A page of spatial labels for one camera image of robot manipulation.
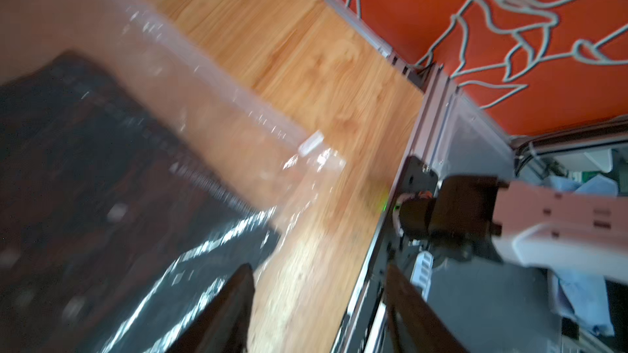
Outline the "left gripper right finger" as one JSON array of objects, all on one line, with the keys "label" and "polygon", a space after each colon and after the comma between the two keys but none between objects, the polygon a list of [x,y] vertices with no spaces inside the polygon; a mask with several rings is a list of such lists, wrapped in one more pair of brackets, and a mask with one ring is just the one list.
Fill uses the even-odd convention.
[{"label": "left gripper right finger", "polygon": [[395,352],[466,352],[396,265],[386,271],[386,312]]}]

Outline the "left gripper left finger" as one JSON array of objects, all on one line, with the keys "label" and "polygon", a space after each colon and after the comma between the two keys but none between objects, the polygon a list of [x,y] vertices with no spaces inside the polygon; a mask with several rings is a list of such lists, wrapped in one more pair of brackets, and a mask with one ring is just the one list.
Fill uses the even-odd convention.
[{"label": "left gripper left finger", "polygon": [[254,293],[252,266],[243,264],[168,351],[246,351]]}]

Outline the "black shirt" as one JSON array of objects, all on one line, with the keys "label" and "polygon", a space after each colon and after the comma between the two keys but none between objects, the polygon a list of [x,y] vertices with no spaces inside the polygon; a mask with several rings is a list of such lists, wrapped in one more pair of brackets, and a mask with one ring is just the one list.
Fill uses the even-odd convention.
[{"label": "black shirt", "polygon": [[77,52],[1,86],[1,349],[165,352],[280,235]]}]

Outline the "clear plastic vacuum bag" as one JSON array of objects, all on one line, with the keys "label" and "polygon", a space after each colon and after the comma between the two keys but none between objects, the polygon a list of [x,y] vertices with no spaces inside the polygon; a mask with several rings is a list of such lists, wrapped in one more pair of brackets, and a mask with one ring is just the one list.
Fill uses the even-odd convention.
[{"label": "clear plastic vacuum bag", "polygon": [[342,169],[142,0],[1,0],[2,351],[246,351]]}]

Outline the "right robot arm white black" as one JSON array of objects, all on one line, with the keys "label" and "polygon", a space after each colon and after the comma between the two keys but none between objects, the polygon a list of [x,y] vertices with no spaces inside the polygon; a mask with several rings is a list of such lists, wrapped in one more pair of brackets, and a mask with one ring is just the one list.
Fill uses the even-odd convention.
[{"label": "right robot arm white black", "polygon": [[458,175],[437,194],[400,194],[392,222],[401,237],[456,261],[483,258],[627,282],[625,197]]}]

